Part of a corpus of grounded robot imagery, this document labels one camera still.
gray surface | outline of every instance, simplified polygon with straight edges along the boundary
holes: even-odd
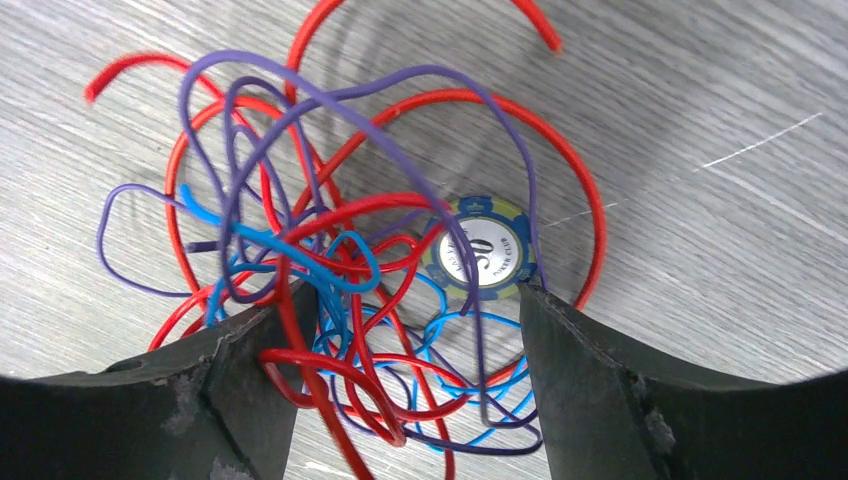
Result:
[[[84,84],[112,58],[141,49],[196,58],[234,47],[282,60],[312,3],[0,0],[3,373],[97,371],[142,351],[176,304],[105,276],[92,244],[111,188],[162,184],[179,128],[179,77],[136,70],[93,110],[80,97]],[[606,271],[587,313],[687,360],[758,379],[848,365],[848,2],[541,5],[565,37],[561,57],[506,0],[352,1],[319,32],[304,73],[328,88],[416,63],[472,73],[568,136],[612,205]],[[240,70],[216,73],[226,80]],[[444,84],[410,82],[357,106],[373,114]],[[351,131],[330,116],[313,117],[312,126],[325,154]],[[428,108],[390,131],[444,195],[498,193],[526,205],[517,154],[479,107]],[[219,147],[217,132],[205,138]],[[541,236],[551,283],[571,298],[591,249],[586,203],[565,164],[539,138],[528,140],[540,164],[540,215],[550,225]],[[286,152],[275,158],[297,185]],[[345,168],[344,193],[355,198],[375,181],[402,188],[387,165],[376,149],[363,149]],[[201,178],[196,165],[186,175]],[[116,213],[108,244],[115,264],[181,288],[161,206],[133,197]],[[208,238],[200,226],[185,228],[190,239]],[[198,268],[214,278],[214,258]],[[426,319],[426,310],[409,310],[411,321]],[[470,369],[462,350],[469,330],[454,333],[448,348]],[[456,438],[474,434],[474,417],[452,424]],[[379,478],[403,476],[391,464],[441,476],[440,458],[417,445],[357,443]],[[542,454],[461,456],[458,468],[459,478],[548,476]],[[320,421],[302,414],[287,478],[349,478],[344,472]]]

tangled wire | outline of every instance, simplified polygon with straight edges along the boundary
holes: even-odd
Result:
[[[531,19],[548,46],[554,51],[559,50],[561,41],[539,8],[530,1],[513,2]],[[139,184],[127,184],[114,189],[105,202],[97,234],[98,255],[107,271],[128,285],[152,294],[184,298],[154,336],[150,350],[159,348],[182,318],[195,308],[199,308],[202,314],[184,330],[183,337],[204,327],[214,328],[217,322],[226,318],[223,305],[228,300],[259,306],[276,305],[290,347],[265,350],[260,353],[259,361],[270,381],[286,400],[299,408],[318,409],[358,478],[373,476],[356,451],[342,421],[396,447],[403,446],[408,438],[429,445],[444,454],[445,478],[448,479],[455,476],[454,452],[480,455],[532,453],[542,445],[540,432],[531,425],[536,418],[536,411],[519,417],[531,403],[532,392],[512,409],[499,403],[513,386],[526,379],[526,359],[521,357],[494,374],[485,370],[484,320],[514,328],[519,325],[482,311],[477,265],[473,261],[469,240],[454,218],[454,212],[436,196],[419,169],[381,128],[401,115],[435,103],[464,102],[488,107],[512,138],[527,168],[531,239],[543,286],[547,284],[547,279],[538,243],[535,168],[527,146],[513,126],[513,119],[544,136],[574,170],[592,210],[594,255],[588,277],[574,302],[577,308],[586,304],[598,282],[606,246],[605,220],[597,187],[577,153],[552,126],[521,105],[488,93],[474,80],[452,69],[421,65],[364,85],[333,91],[322,91],[298,75],[310,39],[341,3],[342,0],[321,1],[309,14],[295,37],[287,66],[257,54],[234,50],[214,52],[191,64],[167,54],[141,53],[117,60],[90,83],[84,95],[89,102],[93,102],[113,79],[130,67],[164,64],[185,73],[179,90],[179,117],[183,132],[174,145],[166,167],[164,191],[158,192]],[[281,77],[285,81],[284,88],[280,89],[259,77],[245,76],[236,79],[224,92],[203,74],[208,68],[224,62],[257,66]],[[376,94],[421,75],[450,78],[466,88],[419,93],[388,107],[370,120],[342,103]],[[188,105],[192,89],[198,83],[216,101],[192,117]],[[277,105],[240,94],[247,87],[267,91],[275,98]],[[298,89],[306,93],[305,100],[297,100]],[[326,162],[306,138],[300,120],[303,115],[322,107],[342,116],[360,130]],[[246,111],[266,115],[273,123],[260,134],[248,122],[244,115]],[[223,178],[213,167],[197,133],[211,119],[222,114],[222,133],[229,169]],[[300,192],[293,204],[268,155],[269,148],[285,131],[292,136],[307,184],[307,188]],[[246,137],[252,145],[252,151],[243,161],[238,158],[235,147],[239,136]],[[353,201],[342,198],[332,175],[366,138],[373,140],[386,152],[410,179],[416,192],[378,193]],[[218,200],[214,207],[201,205],[188,185],[178,185],[177,174],[189,147],[208,173]],[[248,185],[257,167],[260,173],[258,192]],[[116,197],[126,191],[141,191],[165,202],[171,244],[190,292],[164,291],[140,284],[121,275],[109,264],[103,250],[109,212]],[[258,230],[243,222],[245,200],[262,206],[268,229]],[[405,220],[378,235],[365,238],[356,232],[354,218],[393,209],[403,209],[410,213]],[[178,227],[177,211],[216,227],[219,231],[218,239],[184,244]],[[435,228],[429,229],[420,239],[400,233],[409,218],[422,212],[429,212],[438,219]],[[468,296],[462,308],[455,312],[448,311],[445,292],[417,271],[421,256],[444,232],[450,235],[453,244],[457,246],[465,278],[469,279]],[[398,247],[405,249],[405,256],[391,262],[380,262],[379,256]],[[220,256],[220,279],[201,286],[192,270],[189,254],[212,251],[217,251]],[[257,291],[250,292],[242,288],[242,284],[257,273],[272,274],[273,277]],[[394,292],[390,292],[381,281],[390,274],[403,275],[400,287]],[[306,344],[295,318],[290,276],[311,283],[319,293],[321,315],[312,345]],[[423,335],[407,328],[396,308],[416,281],[431,287],[439,297],[438,314],[427,325]],[[370,306],[363,302],[362,295],[369,292],[376,293],[380,305]],[[476,374],[480,379],[477,383],[461,375],[436,349],[447,322],[467,317],[473,319],[474,325]],[[396,331],[402,352],[372,352],[366,336],[378,326],[389,326]],[[277,364],[300,367],[305,382],[303,392],[294,391],[288,385]],[[411,385],[396,371],[396,367],[402,365],[411,367],[414,373]],[[400,383],[406,393],[405,405],[399,405],[389,397],[378,371],[387,373]],[[437,388],[449,395],[450,400],[437,402],[434,386],[426,377],[428,373],[435,377]],[[340,398],[339,380],[343,383],[349,404],[343,403]],[[361,391],[370,397],[374,410],[363,404],[359,396]],[[419,391],[424,397],[426,408],[419,405]],[[445,418],[466,405],[477,406],[484,430],[471,441],[458,443],[451,440]],[[490,409],[496,410],[500,418],[493,420]],[[425,434],[422,422],[434,422],[438,437]],[[481,445],[497,430],[517,428],[532,433],[535,442],[513,449]]]

casino chip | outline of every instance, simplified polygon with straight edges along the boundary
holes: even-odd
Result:
[[[451,203],[477,258],[480,300],[506,298],[518,292],[518,282],[536,273],[530,240],[530,220],[515,205],[494,197],[465,197]],[[433,218],[425,230],[438,222]],[[453,240],[443,232],[421,257],[427,275],[448,294],[464,296],[468,280]]]

brushed metal surface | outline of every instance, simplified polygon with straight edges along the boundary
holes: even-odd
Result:
[[[176,304],[104,275],[93,239],[114,186],[161,188],[179,129],[179,76],[134,70],[93,108],[80,95],[86,82],[135,50],[197,58],[242,48],[283,60],[313,3],[0,0],[4,374],[102,369],[142,351]],[[590,316],[686,360],[763,380],[848,365],[848,2],[539,3],[565,38],[561,56],[545,50],[506,0],[352,0],[319,31],[303,73],[326,88],[418,63],[471,73],[559,128],[599,183],[610,245]],[[225,82],[242,71],[213,72]],[[353,104],[374,114],[448,84],[416,79]],[[352,132],[323,113],[308,124],[325,155]],[[203,138],[220,158],[216,129]],[[497,193],[526,206],[517,152],[482,108],[428,107],[388,130],[443,195]],[[552,290],[572,298],[591,253],[586,202],[553,150],[526,137],[539,164]],[[300,188],[291,149],[280,147],[274,158],[286,185]],[[339,183],[350,198],[408,185],[373,146],[343,171]],[[185,175],[211,194],[196,162]],[[161,205],[126,197],[107,253],[133,278],[179,290],[163,227]],[[194,240],[211,234],[190,222],[183,230]],[[202,280],[215,277],[214,256],[195,262]],[[429,299],[410,300],[410,321],[426,321]],[[514,313],[515,304],[495,308]],[[520,349],[517,332],[491,331],[493,342],[509,345],[493,362]],[[471,372],[469,326],[449,333],[443,350]],[[471,438],[476,412],[451,427],[456,438]],[[315,415],[303,413],[297,428],[287,478],[352,478]],[[522,440],[499,434],[492,443]],[[357,444],[379,478],[441,476],[441,458],[420,445],[389,455],[375,440],[357,437]],[[459,478],[548,478],[541,453],[460,456],[458,471]]]

blue poker chip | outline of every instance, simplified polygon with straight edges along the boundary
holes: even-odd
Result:
[[[477,259],[480,300],[497,300],[518,292],[518,282],[536,273],[536,255],[530,239],[530,219],[515,205],[500,198],[473,196],[451,203],[455,218],[468,236]],[[438,223],[433,218],[429,231]],[[459,254],[447,232],[442,232],[421,257],[434,282],[457,297],[468,292]]]

